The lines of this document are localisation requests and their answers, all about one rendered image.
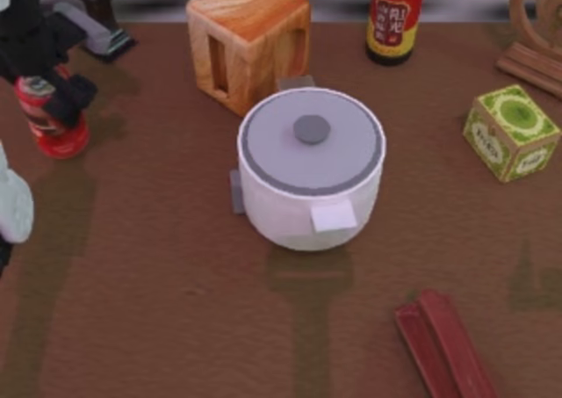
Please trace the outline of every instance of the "pot lid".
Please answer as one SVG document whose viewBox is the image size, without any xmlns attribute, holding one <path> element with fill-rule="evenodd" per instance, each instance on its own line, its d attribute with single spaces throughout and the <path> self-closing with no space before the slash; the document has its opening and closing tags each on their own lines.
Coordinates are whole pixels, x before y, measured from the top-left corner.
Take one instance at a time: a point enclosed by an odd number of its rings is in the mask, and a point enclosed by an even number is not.
<svg viewBox="0 0 562 398">
<path fill-rule="evenodd" d="M 382 128 L 359 101 L 303 88 L 266 98 L 238 137 L 241 159 L 284 192 L 325 196 L 346 191 L 376 170 L 385 154 Z"/>
</svg>

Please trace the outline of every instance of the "wooden table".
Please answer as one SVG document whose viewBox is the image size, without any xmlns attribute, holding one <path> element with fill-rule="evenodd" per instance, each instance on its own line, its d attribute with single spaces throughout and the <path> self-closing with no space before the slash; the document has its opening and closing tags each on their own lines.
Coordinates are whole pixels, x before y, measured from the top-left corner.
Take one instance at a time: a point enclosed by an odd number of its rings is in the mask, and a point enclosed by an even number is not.
<svg viewBox="0 0 562 398">
<path fill-rule="evenodd" d="M 562 151 L 501 185 L 461 137 L 502 25 L 423 25 L 408 64 L 363 52 L 362 25 L 316 25 L 318 85 L 365 102 L 388 136 L 372 221 L 302 258 L 231 213 L 233 114 L 198 92 L 184 25 L 132 25 L 100 88 L 87 154 L 52 162 L 0 90 L 0 133 L 34 190 L 31 240 L 0 283 L 2 398 L 423 396 L 393 325 L 414 290 L 450 293 L 502 396 L 562 395 Z M 562 125 L 561 104 L 530 94 Z"/>
</svg>

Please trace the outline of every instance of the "green box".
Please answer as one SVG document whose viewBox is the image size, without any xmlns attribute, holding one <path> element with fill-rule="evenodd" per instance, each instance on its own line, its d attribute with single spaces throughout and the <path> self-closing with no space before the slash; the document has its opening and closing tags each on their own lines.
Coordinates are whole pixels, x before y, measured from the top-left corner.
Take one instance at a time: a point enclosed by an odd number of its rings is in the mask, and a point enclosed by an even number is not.
<svg viewBox="0 0 562 398">
<path fill-rule="evenodd" d="M 475 98 L 463 135 L 493 174 L 507 183 L 542 170 L 561 133 L 515 84 Z"/>
</svg>

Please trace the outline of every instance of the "white pot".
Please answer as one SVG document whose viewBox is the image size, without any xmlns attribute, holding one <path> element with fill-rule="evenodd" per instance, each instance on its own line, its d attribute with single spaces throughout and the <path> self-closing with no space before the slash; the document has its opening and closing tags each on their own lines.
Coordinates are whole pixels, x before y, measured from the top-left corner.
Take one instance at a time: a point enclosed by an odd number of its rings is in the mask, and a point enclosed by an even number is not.
<svg viewBox="0 0 562 398">
<path fill-rule="evenodd" d="M 368 222 L 385 160 L 383 129 L 334 90 L 284 90 L 256 105 L 237 139 L 244 213 L 292 250 L 346 243 Z"/>
</svg>

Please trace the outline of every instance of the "wooden box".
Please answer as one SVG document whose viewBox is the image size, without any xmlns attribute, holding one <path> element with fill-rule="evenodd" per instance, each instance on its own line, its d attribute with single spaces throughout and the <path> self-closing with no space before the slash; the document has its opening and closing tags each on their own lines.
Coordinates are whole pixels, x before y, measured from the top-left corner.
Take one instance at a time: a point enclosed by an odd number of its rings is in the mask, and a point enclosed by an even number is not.
<svg viewBox="0 0 562 398">
<path fill-rule="evenodd" d="M 474 99 L 464 136 L 486 166 L 507 182 L 542 170 L 560 130 L 519 85 Z"/>
<path fill-rule="evenodd" d="M 244 116 L 276 79 L 308 72 L 308 0 L 190 0 L 197 86 Z"/>
</svg>

